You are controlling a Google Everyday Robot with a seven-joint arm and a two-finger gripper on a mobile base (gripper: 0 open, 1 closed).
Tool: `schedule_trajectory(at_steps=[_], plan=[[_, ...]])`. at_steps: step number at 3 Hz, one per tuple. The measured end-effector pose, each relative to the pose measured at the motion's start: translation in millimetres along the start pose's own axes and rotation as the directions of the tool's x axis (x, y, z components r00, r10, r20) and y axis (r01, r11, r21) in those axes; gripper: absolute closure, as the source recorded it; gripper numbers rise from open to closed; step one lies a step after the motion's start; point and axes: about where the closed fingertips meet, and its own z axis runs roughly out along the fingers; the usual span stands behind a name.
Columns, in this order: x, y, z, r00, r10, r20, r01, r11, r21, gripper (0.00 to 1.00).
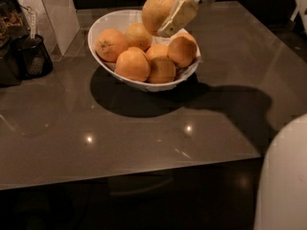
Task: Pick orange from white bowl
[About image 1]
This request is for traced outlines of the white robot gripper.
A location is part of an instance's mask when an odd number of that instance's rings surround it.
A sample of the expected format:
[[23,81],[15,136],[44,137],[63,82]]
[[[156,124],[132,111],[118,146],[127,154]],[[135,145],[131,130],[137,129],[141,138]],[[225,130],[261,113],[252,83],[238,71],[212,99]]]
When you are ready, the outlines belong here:
[[169,16],[158,29],[161,37],[172,37],[187,26],[197,15],[199,4],[211,4],[217,0],[175,0]]

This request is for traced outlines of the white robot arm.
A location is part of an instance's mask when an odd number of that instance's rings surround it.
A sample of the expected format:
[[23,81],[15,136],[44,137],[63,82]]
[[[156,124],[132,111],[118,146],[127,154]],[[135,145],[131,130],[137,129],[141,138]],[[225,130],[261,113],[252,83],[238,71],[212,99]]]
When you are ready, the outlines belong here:
[[[175,0],[158,29],[170,37],[188,25],[199,6],[216,0]],[[307,230],[307,115],[284,126],[265,155],[253,230]]]

